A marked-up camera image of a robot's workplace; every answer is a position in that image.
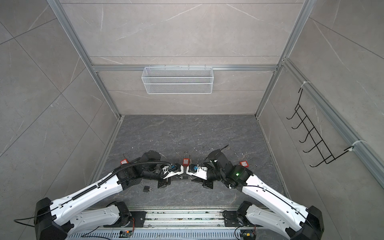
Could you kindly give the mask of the red padlock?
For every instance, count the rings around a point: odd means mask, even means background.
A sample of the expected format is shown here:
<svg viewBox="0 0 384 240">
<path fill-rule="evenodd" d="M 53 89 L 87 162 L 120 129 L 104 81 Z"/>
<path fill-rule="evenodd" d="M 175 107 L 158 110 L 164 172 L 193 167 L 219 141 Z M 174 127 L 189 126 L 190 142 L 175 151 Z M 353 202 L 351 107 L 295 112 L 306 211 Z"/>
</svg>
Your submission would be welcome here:
<svg viewBox="0 0 384 240">
<path fill-rule="evenodd" d="M 128 164 L 129 161 L 128 161 L 128 159 L 127 159 L 125 153 L 123 153 L 123 158 L 124 158 L 124 159 L 123 159 L 122 161 L 120 161 L 121 165 Z"/>
<path fill-rule="evenodd" d="M 188 167 L 191 164 L 191 157 L 188 152 L 185 152 L 182 165 Z"/>
<path fill-rule="evenodd" d="M 245 168 L 248 168 L 248 167 L 249 167 L 249 164 L 248 164 L 247 161 L 241 161 L 241 162 L 240 162 L 240 165 L 241 165 L 242 167 L 245 167 Z"/>
</svg>

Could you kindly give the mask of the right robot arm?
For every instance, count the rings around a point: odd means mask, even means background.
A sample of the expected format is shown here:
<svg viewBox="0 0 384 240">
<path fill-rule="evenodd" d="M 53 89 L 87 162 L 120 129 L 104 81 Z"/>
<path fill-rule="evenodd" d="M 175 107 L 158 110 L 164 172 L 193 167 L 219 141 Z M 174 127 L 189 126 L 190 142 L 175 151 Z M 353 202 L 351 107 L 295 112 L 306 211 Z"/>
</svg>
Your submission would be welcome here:
<svg viewBox="0 0 384 240">
<path fill-rule="evenodd" d="M 319 240 L 324 234 L 323 215 L 318 208 L 288 199 L 247 167 L 233 165 L 222 149 L 209 153 L 201 165 L 190 166 L 188 172 L 206 188 L 222 182 L 228 189 L 236 189 L 267 207 L 264 210 L 244 201 L 236 212 L 243 226 L 262 226 L 290 240 Z"/>
</svg>

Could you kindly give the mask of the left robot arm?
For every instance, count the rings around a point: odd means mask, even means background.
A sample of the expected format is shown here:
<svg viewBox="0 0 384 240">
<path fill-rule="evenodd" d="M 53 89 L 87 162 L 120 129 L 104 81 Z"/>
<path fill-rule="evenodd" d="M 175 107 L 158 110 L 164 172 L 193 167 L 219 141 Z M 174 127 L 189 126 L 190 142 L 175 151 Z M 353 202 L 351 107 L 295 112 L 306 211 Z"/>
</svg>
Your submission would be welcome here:
<svg viewBox="0 0 384 240">
<path fill-rule="evenodd" d="M 38 240 L 65 240 L 88 228 L 125 227 L 134 223 L 124 202 L 111 203 L 98 210 L 89 207 L 109 196 L 137 185 L 142 179 L 157 180 L 167 185 L 171 177 L 184 172 L 180 164 L 161 160 L 155 151 L 144 153 L 133 162 L 120 165 L 104 178 L 71 195 L 56 200 L 44 198 L 37 202 L 33 227 Z"/>
</svg>

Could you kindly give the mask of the small black padlock near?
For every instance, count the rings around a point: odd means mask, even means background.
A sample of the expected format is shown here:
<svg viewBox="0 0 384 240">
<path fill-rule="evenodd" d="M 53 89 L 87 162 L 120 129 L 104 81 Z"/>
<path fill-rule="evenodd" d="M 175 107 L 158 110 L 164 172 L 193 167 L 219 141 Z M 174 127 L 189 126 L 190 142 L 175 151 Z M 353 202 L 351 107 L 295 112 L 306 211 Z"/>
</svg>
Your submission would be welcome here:
<svg viewBox="0 0 384 240">
<path fill-rule="evenodd" d="M 143 192 L 145 192 L 145 193 L 149 193 L 149 192 L 151 192 L 151 191 L 152 191 L 152 189 L 151 189 L 150 186 L 144 186 Z"/>
</svg>

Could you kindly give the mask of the aluminium mounting rail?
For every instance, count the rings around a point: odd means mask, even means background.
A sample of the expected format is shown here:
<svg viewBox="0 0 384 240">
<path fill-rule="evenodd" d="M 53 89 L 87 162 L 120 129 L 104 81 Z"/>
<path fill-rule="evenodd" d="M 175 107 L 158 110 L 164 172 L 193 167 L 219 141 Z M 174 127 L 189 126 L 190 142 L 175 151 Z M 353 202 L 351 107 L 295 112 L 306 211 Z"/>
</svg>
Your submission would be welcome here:
<svg viewBox="0 0 384 240">
<path fill-rule="evenodd" d="M 133 207 L 130 212 L 145 211 L 147 212 L 146 220 L 143 228 L 104 228 L 100 226 L 97 230 L 138 230 L 138 229 L 166 229 L 166 230 L 181 230 L 181 229 L 273 229 L 278 228 L 285 230 L 289 228 L 289 217 L 297 217 L 294 222 L 299 224 L 298 227 L 292 227 L 297 230 L 305 222 L 305 217 L 308 216 L 308 211 L 300 211 L 299 209 L 289 208 L 283 211 L 287 216 L 280 216 L 273 211 L 262 206 L 250 206 L 242 215 L 251 222 L 251 224 L 261 225 L 261 227 L 226 227 L 222 212 L 238 211 L 237 207 L 207 207 L 207 208 L 139 208 Z"/>
</svg>

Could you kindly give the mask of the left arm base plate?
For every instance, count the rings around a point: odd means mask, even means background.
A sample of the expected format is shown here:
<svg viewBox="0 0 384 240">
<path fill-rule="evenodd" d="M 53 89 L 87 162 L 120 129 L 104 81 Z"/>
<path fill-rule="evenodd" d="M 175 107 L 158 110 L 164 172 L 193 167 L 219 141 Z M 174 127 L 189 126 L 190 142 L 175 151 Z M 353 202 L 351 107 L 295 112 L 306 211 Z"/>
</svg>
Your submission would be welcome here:
<svg viewBox="0 0 384 240">
<path fill-rule="evenodd" d="M 147 212 L 134 211 L 130 212 L 130 216 L 120 217 L 118 221 L 112 225 L 104 225 L 104 228 L 143 228 L 146 220 Z"/>
</svg>

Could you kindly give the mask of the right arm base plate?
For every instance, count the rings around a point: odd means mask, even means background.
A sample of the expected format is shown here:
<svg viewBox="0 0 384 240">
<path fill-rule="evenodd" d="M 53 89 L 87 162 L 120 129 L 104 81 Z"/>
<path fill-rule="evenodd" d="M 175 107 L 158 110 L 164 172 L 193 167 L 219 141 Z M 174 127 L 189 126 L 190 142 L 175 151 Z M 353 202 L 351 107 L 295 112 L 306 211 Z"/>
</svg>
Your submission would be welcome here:
<svg viewBox="0 0 384 240">
<path fill-rule="evenodd" d="M 237 211 L 224 210 L 222 212 L 222 216 L 224 218 L 226 227 L 261 227 L 261 225 L 251 224 L 245 215 L 242 215 Z"/>
</svg>

